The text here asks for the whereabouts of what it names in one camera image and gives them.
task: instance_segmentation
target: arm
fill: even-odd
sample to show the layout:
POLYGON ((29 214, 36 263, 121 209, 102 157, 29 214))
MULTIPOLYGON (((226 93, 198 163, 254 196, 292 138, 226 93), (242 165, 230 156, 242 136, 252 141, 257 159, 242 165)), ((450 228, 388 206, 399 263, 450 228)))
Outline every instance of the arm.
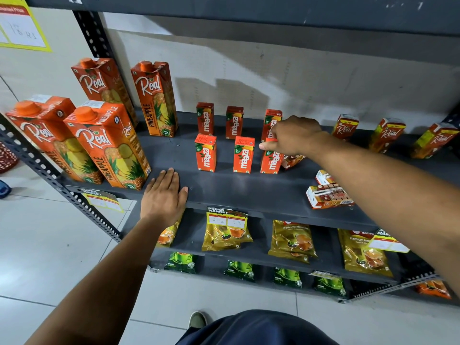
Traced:
POLYGON ((263 150, 305 155, 327 170, 385 231, 422 257, 460 295, 460 190, 416 167, 344 143, 312 119, 291 116, 263 150))
POLYGON ((26 345, 118 344, 158 237, 184 212, 188 188, 170 168, 147 185, 131 232, 72 289, 26 345))

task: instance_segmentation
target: hand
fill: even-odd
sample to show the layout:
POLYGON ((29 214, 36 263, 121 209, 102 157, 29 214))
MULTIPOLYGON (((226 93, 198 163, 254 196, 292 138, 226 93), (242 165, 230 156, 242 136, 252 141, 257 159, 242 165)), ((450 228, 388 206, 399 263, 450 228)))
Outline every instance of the hand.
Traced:
POLYGON ((189 188, 179 191, 179 174, 174 168, 161 171, 145 189, 141 201, 141 219, 152 221, 162 230, 174 225, 184 213, 189 188))
POLYGON ((297 116, 279 121, 271 131, 278 141, 260 143, 259 148, 288 156, 308 156, 309 150, 315 147, 315 139, 325 133, 318 121, 297 116))

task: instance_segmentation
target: green tea packet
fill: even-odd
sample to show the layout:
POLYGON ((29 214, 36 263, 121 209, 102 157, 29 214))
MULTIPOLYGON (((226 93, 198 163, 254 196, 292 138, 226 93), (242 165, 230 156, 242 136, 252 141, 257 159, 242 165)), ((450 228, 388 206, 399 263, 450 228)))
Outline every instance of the green tea packet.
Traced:
POLYGON ((195 256, 188 253, 174 252, 169 257, 164 269, 195 274, 195 256))
POLYGON ((288 286, 293 288, 302 288, 302 281, 300 274, 296 270, 275 268, 273 276, 273 283, 281 286, 288 286))
POLYGON ((346 290, 341 277, 315 277, 313 289, 329 295, 338 297, 346 296, 346 290))
POLYGON ((224 275, 236 277, 240 280, 256 282, 254 279, 253 267, 250 263, 229 260, 224 275))

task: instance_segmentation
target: shoe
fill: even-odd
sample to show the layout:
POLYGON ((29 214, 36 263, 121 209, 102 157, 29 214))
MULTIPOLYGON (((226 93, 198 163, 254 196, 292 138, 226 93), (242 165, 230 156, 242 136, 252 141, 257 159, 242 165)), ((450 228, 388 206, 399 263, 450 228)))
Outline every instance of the shoe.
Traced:
POLYGON ((192 316, 190 316, 189 328, 203 328, 204 326, 207 326, 207 321, 204 317, 204 314, 199 311, 192 313, 192 316))

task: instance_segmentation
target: orange juice carton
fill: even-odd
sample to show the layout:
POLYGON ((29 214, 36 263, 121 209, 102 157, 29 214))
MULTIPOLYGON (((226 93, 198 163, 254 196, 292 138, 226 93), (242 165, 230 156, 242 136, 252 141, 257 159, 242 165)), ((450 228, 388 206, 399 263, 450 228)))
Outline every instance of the orange juice carton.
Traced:
POLYGON ((83 58, 72 66, 72 70, 88 99, 123 104, 133 127, 138 125, 136 112, 113 59, 83 58))
POLYGON ((216 171, 217 137, 198 134, 195 139, 196 162, 200 171, 216 171))
POLYGON ((371 135, 369 150, 384 154, 403 133, 406 124, 400 119, 383 118, 371 135))
POLYGON ((253 163, 255 144, 255 138, 235 138, 235 156, 233 157, 233 172, 251 173, 251 165, 253 163))
POLYGON ((225 124, 225 137, 235 139, 243 130, 244 108, 227 106, 227 123, 225 124))
POLYGON ((354 201, 338 184, 310 186, 307 198, 313 209, 353 206, 354 201))
POLYGON ((131 68, 131 74, 149 134, 174 137, 178 121, 169 64, 139 62, 131 68))
POLYGON ((264 142, 267 138, 273 139, 273 133, 271 128, 276 125, 278 121, 283 119, 283 111, 281 110, 270 110, 265 111, 264 127, 262 128, 261 141, 264 142))
POLYGON ((348 140, 356 131, 358 124, 358 117, 340 114, 331 134, 338 139, 348 140))
POLYGON ((410 156, 414 159, 428 159, 443 145, 460 132, 450 123, 434 123, 412 146, 410 156))
POLYGON ((200 134, 214 135, 214 104, 198 103, 196 105, 198 115, 198 132, 200 134))
POLYGON ((315 176, 319 185, 336 184, 335 180, 324 169, 320 169, 315 176))
POLYGON ((64 123, 74 110, 69 98, 36 95, 5 115, 73 180, 101 184, 99 169, 64 123))
POLYGON ((142 189, 151 169, 123 104, 88 100, 64 121, 110 185, 142 189))
MULTIPOLYGON (((267 142, 276 142, 276 138, 267 138, 267 142)), ((284 158, 283 154, 276 151, 264 151, 262 163, 260 165, 260 173, 278 174, 281 167, 281 162, 284 158)))
POLYGON ((283 166, 284 169, 294 167, 297 163, 302 161, 304 158, 305 156, 303 155, 296 155, 296 156, 285 155, 283 157, 283 161, 281 162, 281 166, 283 166))

